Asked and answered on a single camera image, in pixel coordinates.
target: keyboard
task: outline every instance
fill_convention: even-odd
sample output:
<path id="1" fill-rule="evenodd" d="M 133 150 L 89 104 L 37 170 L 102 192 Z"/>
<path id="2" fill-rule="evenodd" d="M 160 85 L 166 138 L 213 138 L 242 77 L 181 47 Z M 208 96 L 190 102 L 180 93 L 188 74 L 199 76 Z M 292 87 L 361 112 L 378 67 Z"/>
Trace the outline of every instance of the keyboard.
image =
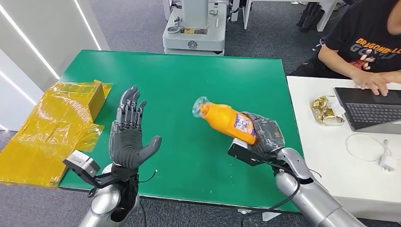
<path id="1" fill-rule="evenodd" d="M 401 106 L 346 103 L 355 122 L 384 123 L 401 119 Z"/>

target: plastic bottle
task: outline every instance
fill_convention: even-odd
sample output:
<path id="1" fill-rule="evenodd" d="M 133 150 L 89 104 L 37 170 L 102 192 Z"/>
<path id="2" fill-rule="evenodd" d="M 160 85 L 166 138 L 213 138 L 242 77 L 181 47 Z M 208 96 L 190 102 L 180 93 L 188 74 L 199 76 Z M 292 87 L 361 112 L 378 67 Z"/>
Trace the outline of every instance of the plastic bottle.
<path id="1" fill-rule="evenodd" d="M 193 105 L 192 114 L 205 119 L 213 129 L 228 136 L 251 145 L 256 141 L 251 119 L 228 105 L 211 103 L 202 96 Z"/>

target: gold wrapper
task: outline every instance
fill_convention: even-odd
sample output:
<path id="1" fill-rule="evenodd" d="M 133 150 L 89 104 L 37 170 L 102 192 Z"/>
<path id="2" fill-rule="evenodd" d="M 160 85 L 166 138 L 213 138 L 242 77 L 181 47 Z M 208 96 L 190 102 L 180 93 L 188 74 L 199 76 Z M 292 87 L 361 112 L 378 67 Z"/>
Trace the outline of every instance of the gold wrapper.
<path id="1" fill-rule="evenodd" d="M 311 103 L 315 120 L 322 125 L 342 125 L 345 121 L 342 115 L 335 115 L 326 96 L 318 97 Z"/>

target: laptop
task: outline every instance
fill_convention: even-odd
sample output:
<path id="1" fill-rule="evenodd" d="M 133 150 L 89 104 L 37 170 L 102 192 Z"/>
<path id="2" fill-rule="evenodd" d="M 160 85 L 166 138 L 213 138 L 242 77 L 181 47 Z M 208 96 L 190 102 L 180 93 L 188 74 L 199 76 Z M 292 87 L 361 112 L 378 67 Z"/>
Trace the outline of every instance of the laptop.
<path id="1" fill-rule="evenodd" d="M 389 90 L 387 96 L 359 88 L 336 87 L 334 92 L 353 131 L 401 134 L 401 90 Z"/>

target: charger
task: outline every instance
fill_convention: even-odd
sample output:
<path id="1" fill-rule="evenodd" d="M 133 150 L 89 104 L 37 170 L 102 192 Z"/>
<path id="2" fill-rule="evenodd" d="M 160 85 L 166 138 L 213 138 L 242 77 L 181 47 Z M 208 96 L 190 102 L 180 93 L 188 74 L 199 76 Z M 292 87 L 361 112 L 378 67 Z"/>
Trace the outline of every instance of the charger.
<path id="1" fill-rule="evenodd" d="M 387 147 L 388 140 L 384 140 L 384 153 L 380 157 L 379 166 L 388 172 L 394 171 L 397 168 L 397 160 L 391 156 L 390 150 Z"/>
<path id="2" fill-rule="evenodd" d="M 384 170 L 391 172 L 397 168 L 397 160 L 385 152 L 380 158 L 379 166 Z"/>
<path id="3" fill-rule="evenodd" d="M 367 138 L 369 138 L 369 139 L 371 139 L 373 141 L 376 141 L 378 144 L 380 144 L 384 148 L 383 153 L 381 155 L 379 155 L 377 158 L 373 158 L 373 159 L 369 159 L 369 160 L 363 159 L 363 158 L 359 158 L 359 157 L 353 155 L 350 152 L 349 148 L 348 148 L 348 141 L 349 141 L 350 138 L 352 138 L 354 136 L 363 136 L 363 137 L 367 137 Z M 384 170 L 386 170 L 387 172 L 394 171 L 397 168 L 398 159 L 395 159 L 395 158 L 392 157 L 391 151 L 390 151 L 390 149 L 388 149 L 388 140 L 384 140 L 384 142 L 381 143 L 381 142 L 373 139 L 370 136 L 357 133 L 357 134 L 352 134 L 352 135 L 347 137 L 347 139 L 345 140 L 345 146 L 347 148 L 348 153 L 352 157 L 354 157 L 356 159 L 359 159 L 359 160 L 365 161 L 365 162 L 375 162 L 375 161 L 378 160 L 379 161 L 379 166 L 381 168 L 383 168 Z"/>

